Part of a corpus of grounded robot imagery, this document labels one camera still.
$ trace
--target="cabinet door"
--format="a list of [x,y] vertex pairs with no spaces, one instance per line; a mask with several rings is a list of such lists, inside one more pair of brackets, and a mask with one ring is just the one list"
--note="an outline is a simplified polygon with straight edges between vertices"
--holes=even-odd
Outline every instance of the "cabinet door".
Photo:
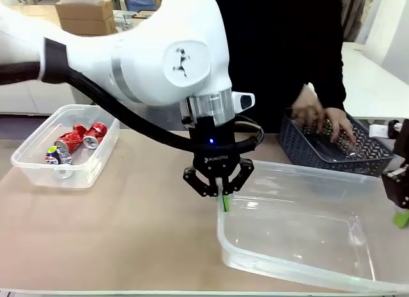
[[76,103],[68,84],[30,81],[27,85],[40,114],[52,114],[64,105]]
[[0,112],[23,114],[38,112],[26,82],[0,86]]

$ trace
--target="black sleeve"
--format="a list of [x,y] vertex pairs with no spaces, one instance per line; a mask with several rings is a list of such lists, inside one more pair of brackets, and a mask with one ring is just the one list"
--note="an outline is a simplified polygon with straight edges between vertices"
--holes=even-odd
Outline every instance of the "black sleeve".
[[342,0],[314,0],[308,25],[313,49],[310,79],[324,108],[344,110]]

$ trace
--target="red can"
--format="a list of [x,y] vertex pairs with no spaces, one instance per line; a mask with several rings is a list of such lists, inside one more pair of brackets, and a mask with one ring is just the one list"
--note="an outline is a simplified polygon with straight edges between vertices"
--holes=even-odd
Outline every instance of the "red can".
[[72,127],[73,131],[70,133],[65,133],[64,135],[58,137],[54,145],[59,146],[61,149],[72,153],[75,149],[81,145],[87,129],[85,126],[76,124]]
[[93,123],[82,140],[89,149],[96,149],[107,135],[108,128],[103,123]]

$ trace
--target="green object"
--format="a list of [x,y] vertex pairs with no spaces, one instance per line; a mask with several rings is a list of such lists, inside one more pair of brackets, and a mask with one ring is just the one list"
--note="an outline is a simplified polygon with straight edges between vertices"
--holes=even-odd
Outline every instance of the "green object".
[[223,196],[223,207],[225,212],[230,212],[230,199],[228,195]]
[[394,216],[394,224],[397,225],[399,228],[403,229],[409,223],[409,211],[404,213],[396,212]]

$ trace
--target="black shirt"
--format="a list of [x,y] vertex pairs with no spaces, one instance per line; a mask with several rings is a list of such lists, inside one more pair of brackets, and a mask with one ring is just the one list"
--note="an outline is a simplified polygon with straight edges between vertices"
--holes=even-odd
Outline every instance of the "black shirt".
[[244,115],[276,132],[311,82],[324,108],[343,110],[341,0],[217,0],[234,91],[254,93]]

